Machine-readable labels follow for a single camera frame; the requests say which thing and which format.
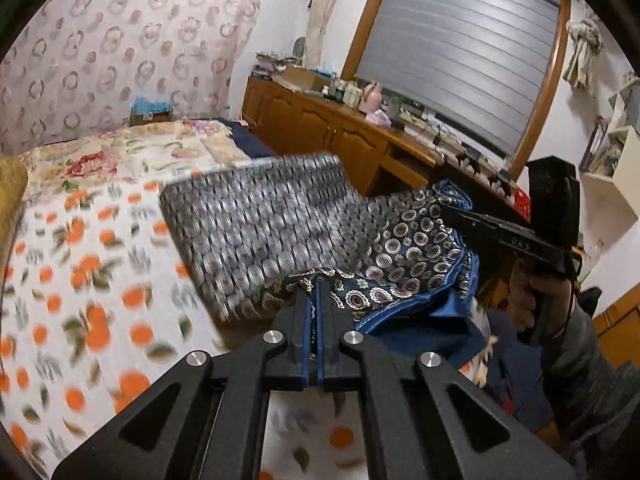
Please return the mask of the grey sleeved right forearm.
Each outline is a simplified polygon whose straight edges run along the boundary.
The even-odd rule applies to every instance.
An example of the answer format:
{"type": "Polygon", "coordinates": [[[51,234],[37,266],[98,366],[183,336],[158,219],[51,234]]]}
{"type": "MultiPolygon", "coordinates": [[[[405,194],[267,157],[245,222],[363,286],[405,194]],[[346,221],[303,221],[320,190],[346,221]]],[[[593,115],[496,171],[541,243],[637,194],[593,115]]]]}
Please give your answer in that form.
{"type": "Polygon", "coordinates": [[[576,308],[541,351],[542,386],[578,479],[639,474],[639,367],[612,367],[591,318],[576,308]]]}

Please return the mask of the person's right hand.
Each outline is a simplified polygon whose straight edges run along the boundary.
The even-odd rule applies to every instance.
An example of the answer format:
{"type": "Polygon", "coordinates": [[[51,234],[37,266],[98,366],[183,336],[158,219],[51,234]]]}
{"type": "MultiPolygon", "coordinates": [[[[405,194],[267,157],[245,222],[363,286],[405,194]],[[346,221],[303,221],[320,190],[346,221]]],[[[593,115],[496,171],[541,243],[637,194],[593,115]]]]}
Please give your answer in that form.
{"type": "Polygon", "coordinates": [[[575,307],[573,283],[535,274],[515,261],[509,281],[508,317],[518,333],[542,327],[547,338],[562,332],[575,307]]]}

